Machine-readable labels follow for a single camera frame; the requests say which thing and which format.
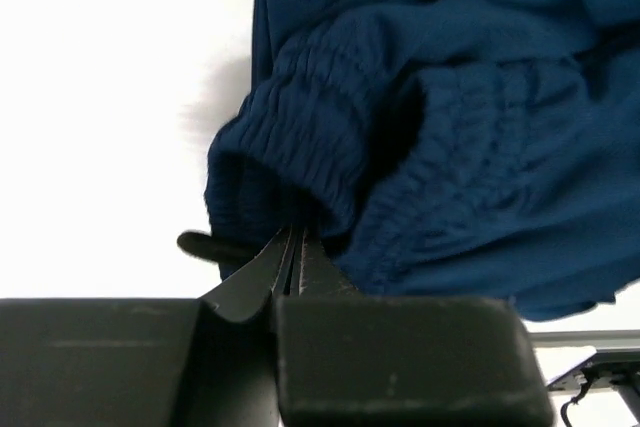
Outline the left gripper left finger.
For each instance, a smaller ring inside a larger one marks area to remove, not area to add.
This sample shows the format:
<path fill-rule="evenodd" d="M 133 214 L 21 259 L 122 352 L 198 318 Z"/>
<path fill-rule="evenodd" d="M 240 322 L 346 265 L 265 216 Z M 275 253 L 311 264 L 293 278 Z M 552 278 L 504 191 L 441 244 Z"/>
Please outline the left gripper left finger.
<path fill-rule="evenodd" d="M 5 426 L 275 426 L 271 303 L 293 235 L 197 299 L 5 299 Z"/>

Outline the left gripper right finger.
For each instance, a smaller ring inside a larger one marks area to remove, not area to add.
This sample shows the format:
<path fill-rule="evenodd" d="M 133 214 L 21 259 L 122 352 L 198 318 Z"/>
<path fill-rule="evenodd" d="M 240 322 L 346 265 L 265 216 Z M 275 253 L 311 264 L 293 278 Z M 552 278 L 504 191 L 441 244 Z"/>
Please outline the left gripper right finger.
<path fill-rule="evenodd" d="M 365 296 L 299 234 L 274 320 L 288 426 L 553 423 L 528 333 L 504 302 Z"/>

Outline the navy blue shorts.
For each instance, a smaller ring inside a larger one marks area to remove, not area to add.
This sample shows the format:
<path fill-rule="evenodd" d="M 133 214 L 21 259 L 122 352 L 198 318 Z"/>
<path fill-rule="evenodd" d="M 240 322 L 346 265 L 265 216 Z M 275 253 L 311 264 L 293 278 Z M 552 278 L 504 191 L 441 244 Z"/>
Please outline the navy blue shorts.
<path fill-rule="evenodd" d="M 296 225 L 369 294 L 613 303 L 639 277 L 639 0 L 255 0 L 204 196 L 178 243 L 223 277 Z"/>

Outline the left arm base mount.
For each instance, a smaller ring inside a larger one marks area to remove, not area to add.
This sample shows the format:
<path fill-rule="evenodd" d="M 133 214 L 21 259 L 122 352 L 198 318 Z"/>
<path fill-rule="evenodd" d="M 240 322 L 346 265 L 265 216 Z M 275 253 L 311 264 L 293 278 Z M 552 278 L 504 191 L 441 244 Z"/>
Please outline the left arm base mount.
<path fill-rule="evenodd" d="M 572 426 L 568 411 L 595 390 L 614 390 L 639 425 L 639 350 L 596 349 L 585 360 L 555 374 L 546 382 L 550 394 L 571 394 L 559 410 L 565 426 Z"/>

